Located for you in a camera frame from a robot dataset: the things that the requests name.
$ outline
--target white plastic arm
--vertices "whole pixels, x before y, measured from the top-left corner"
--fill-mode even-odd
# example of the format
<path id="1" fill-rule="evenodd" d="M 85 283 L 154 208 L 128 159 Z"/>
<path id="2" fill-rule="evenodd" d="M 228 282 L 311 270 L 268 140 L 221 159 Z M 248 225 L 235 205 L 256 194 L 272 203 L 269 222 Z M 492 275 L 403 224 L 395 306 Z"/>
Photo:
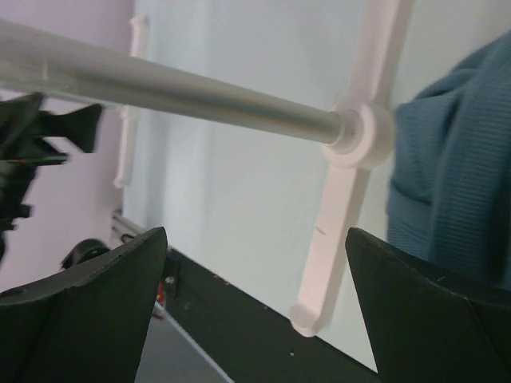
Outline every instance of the white plastic arm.
<path id="1" fill-rule="evenodd" d="M 137 16 L 132 18 L 129 23 L 133 32 L 129 54 L 132 57 L 144 58 L 149 42 L 148 19 Z M 129 184 L 131 179 L 140 112 L 139 108 L 129 105 L 121 106 L 119 110 L 122 118 L 121 145 L 117 162 L 117 176 L 113 181 L 113 185 L 119 189 Z"/>
<path id="2" fill-rule="evenodd" d="M 316 335 L 331 319 L 347 261 L 344 243 L 357 224 L 370 170 L 392 149 L 387 98 L 394 83 L 413 0 L 368 0 L 347 101 L 337 105 L 343 129 L 325 147 L 331 162 L 303 272 L 293 327 Z"/>

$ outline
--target white wall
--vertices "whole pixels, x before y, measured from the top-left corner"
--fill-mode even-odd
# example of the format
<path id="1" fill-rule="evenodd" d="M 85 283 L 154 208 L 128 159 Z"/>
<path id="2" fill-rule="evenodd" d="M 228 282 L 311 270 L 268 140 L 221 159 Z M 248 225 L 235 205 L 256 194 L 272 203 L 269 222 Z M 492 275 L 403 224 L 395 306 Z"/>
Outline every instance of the white wall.
<path id="1" fill-rule="evenodd" d="M 133 13 L 130 0 L 0 0 L 0 17 L 127 53 Z M 51 101 L 48 110 L 65 113 L 78 105 Z M 110 213 L 121 196 L 111 185 L 117 166 L 120 118 L 104 114 L 97 152 L 84 155 L 58 141 L 69 163 L 43 168 L 29 192 L 34 216 L 19 220 L 8 234 L 0 269 L 0 290 L 43 278 L 86 238 L 109 239 Z"/>
<path id="2" fill-rule="evenodd" d="M 346 90 L 364 3 L 136 1 L 150 17 L 152 60 L 324 109 Z M 394 103 L 510 26 L 506 0 L 418 0 Z M 164 225 L 172 246 L 287 315 L 326 167 L 314 143 L 144 113 L 125 214 Z M 358 222 L 380 237 L 391 167 L 388 160 L 373 172 Z M 375 368 L 349 270 L 320 336 Z"/>

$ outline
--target black wheel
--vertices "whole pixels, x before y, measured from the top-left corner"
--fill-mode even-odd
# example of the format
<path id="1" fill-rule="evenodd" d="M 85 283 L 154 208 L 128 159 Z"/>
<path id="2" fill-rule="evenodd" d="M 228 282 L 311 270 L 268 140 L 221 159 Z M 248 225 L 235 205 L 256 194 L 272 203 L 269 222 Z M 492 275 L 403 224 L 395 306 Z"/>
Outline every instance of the black wheel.
<path id="1" fill-rule="evenodd" d="M 89 261 L 99 255 L 108 253 L 110 249 L 99 239 L 85 239 L 79 242 L 62 261 L 62 268 L 69 269 L 74 265 Z"/>

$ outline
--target gray floor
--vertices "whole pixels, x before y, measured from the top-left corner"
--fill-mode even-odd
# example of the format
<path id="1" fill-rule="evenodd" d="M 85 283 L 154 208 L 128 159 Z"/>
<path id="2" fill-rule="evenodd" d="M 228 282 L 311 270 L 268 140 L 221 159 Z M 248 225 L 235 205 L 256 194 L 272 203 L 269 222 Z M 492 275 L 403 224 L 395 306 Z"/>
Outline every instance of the gray floor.
<path id="1" fill-rule="evenodd" d="M 136 383 L 225 383 L 222 376 L 168 320 L 152 319 Z"/>

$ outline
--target silver metal rod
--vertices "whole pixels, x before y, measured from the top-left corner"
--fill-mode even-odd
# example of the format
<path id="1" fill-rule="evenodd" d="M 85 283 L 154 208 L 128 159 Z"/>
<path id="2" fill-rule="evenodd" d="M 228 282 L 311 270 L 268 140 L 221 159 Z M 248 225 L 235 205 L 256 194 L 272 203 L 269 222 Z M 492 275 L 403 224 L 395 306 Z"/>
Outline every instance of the silver metal rod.
<path id="1" fill-rule="evenodd" d="M 0 87 L 107 101 L 330 144 L 334 113 L 0 19 Z"/>

